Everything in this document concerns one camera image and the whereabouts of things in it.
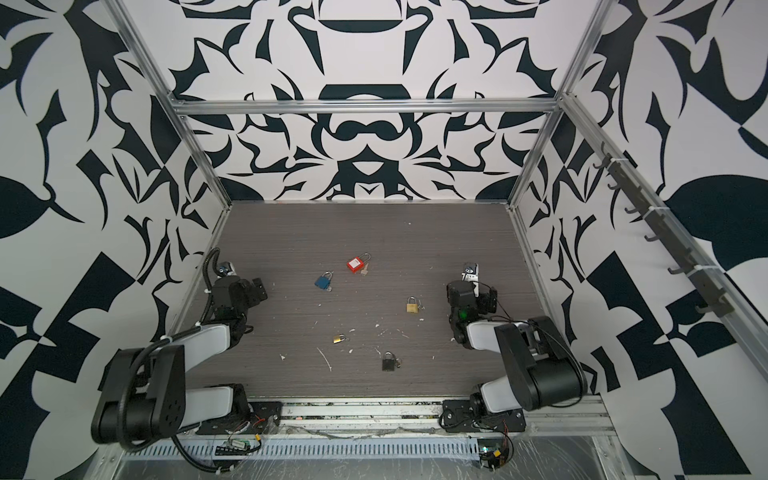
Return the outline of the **black padlock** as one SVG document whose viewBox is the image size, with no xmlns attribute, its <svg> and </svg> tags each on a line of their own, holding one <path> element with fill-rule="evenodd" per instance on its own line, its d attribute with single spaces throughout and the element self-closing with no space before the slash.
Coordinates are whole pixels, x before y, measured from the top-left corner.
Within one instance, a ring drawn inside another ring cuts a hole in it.
<svg viewBox="0 0 768 480">
<path fill-rule="evenodd" d="M 382 370 L 384 372 L 394 372 L 401 366 L 401 361 L 391 351 L 386 351 L 382 356 Z"/>
</svg>

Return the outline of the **red padlock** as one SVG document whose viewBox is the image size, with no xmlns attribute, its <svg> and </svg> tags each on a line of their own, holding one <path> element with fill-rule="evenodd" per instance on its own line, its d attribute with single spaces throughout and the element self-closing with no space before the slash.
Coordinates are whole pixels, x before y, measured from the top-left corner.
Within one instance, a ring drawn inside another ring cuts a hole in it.
<svg viewBox="0 0 768 480">
<path fill-rule="evenodd" d="M 359 273 L 360 270 L 366 265 L 369 264 L 372 259 L 372 256 L 369 252 L 364 252 L 361 255 L 352 257 L 346 262 L 347 269 L 353 273 Z"/>
</svg>

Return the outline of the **large brass padlock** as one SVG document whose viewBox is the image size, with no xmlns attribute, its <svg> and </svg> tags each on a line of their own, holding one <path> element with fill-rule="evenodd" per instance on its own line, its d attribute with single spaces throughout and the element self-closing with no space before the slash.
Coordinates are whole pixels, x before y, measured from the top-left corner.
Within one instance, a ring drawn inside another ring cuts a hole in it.
<svg viewBox="0 0 768 480">
<path fill-rule="evenodd" d="M 421 302 L 415 296 L 410 296 L 406 301 L 406 312 L 416 314 L 421 310 Z"/>
</svg>

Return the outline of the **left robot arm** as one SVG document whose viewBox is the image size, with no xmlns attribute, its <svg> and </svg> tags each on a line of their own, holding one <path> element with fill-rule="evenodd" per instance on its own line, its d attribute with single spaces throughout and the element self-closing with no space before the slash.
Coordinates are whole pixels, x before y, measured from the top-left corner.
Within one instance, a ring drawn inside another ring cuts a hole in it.
<svg viewBox="0 0 768 480">
<path fill-rule="evenodd" d="M 267 298 L 261 280 L 238 276 L 219 256 L 219 248 L 213 248 L 203 261 L 207 298 L 191 328 L 163 335 L 144 348 L 121 350 L 108 364 L 90 425 L 95 443 L 138 452 L 205 424 L 239 431 L 252 423 L 243 385 L 187 385 L 189 371 L 238 346 L 252 332 L 248 313 Z"/>
</svg>

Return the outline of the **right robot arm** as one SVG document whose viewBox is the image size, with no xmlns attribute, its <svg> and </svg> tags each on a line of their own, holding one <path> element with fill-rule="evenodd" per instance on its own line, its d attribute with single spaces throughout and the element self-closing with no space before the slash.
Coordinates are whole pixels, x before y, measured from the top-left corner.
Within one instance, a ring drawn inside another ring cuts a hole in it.
<svg viewBox="0 0 768 480">
<path fill-rule="evenodd" d="M 504 376 L 481 384 L 471 402 L 481 416 L 581 401 L 586 379 L 580 363 L 548 316 L 513 320 L 498 311 L 498 292 L 479 282 L 446 285 L 449 323 L 457 343 L 501 356 Z"/>
</svg>

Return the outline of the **blue padlock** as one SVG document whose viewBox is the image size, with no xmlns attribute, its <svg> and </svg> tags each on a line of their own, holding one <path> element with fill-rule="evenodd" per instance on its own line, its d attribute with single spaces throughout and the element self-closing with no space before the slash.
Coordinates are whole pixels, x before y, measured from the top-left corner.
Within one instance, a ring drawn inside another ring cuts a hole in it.
<svg viewBox="0 0 768 480">
<path fill-rule="evenodd" d="M 314 282 L 314 285 L 323 290 L 330 292 L 332 290 L 332 279 L 333 279 L 334 272 L 333 271 L 326 271 L 322 275 L 320 275 Z"/>
</svg>

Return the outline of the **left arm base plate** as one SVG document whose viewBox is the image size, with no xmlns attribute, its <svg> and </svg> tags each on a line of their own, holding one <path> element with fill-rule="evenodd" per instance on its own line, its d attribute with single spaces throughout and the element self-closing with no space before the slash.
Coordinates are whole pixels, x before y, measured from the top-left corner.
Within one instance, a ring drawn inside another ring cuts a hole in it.
<svg viewBox="0 0 768 480">
<path fill-rule="evenodd" d="M 244 410 L 235 408 L 225 417 L 201 423 L 197 435 L 267 434 L 281 423 L 283 403 L 280 401 L 250 402 Z"/>
</svg>

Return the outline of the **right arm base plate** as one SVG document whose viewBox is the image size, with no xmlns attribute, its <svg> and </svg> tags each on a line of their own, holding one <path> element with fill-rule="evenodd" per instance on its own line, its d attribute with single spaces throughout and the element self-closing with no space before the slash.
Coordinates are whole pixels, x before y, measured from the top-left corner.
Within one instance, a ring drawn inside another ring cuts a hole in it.
<svg viewBox="0 0 768 480">
<path fill-rule="evenodd" d="M 448 433 L 521 433 L 527 427 L 522 409 L 488 413 L 478 402 L 470 399 L 444 400 L 441 407 L 438 425 Z"/>
</svg>

